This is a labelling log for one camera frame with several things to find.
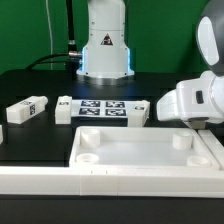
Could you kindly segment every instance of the white robotic arm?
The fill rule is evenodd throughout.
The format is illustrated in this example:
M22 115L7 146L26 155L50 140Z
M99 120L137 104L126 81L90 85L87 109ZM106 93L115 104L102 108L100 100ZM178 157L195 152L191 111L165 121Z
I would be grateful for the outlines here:
M108 85L134 79L130 52L124 43L123 0L88 0L88 9L89 41L83 48L78 79Z
M211 0L197 28L200 52L211 71L200 78L181 81L157 103L161 121L181 119L222 123L224 121L224 1Z

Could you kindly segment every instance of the white platform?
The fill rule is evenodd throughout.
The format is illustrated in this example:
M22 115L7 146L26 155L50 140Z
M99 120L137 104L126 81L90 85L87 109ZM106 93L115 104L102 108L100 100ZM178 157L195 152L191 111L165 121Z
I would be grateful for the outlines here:
M92 149L80 144L80 133L88 128L100 131L100 145ZM174 149L173 134L179 130L80 127L70 167L0 167L0 194L224 198L224 171L217 162L219 154L214 157L210 145L190 129L181 131L192 134L192 147ZM99 160L77 163L77 156L86 153L98 156ZM210 164L188 166L190 156L207 158Z

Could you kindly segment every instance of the robot logo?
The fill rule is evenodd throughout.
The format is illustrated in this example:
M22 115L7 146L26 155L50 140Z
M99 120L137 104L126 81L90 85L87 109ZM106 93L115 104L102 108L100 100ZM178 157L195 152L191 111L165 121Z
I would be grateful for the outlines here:
M111 38L110 38L110 36L109 36L109 34L107 34L105 37L104 37L104 39L103 39L103 41L101 42L101 45L113 45L113 43L112 43L112 41L111 41Z

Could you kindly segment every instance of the white block with fiducial marker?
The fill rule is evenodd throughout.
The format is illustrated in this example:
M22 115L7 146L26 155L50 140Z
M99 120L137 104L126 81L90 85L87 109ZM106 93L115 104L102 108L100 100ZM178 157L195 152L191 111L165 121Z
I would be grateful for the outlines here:
M6 108L7 121L22 124L28 119L45 110L48 99L45 96L31 96L19 103Z
M58 97L57 106L55 109L56 124L71 124L72 97Z
M143 127L149 116L150 103L137 101L133 110L128 113L128 127Z

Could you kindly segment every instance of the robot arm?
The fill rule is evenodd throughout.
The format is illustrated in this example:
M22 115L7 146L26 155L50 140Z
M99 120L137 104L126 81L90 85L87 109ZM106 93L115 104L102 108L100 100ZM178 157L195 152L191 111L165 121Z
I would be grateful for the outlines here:
M197 28L199 50L211 71L182 81L157 103L161 121L181 119L189 123L224 121L224 1L211 0Z

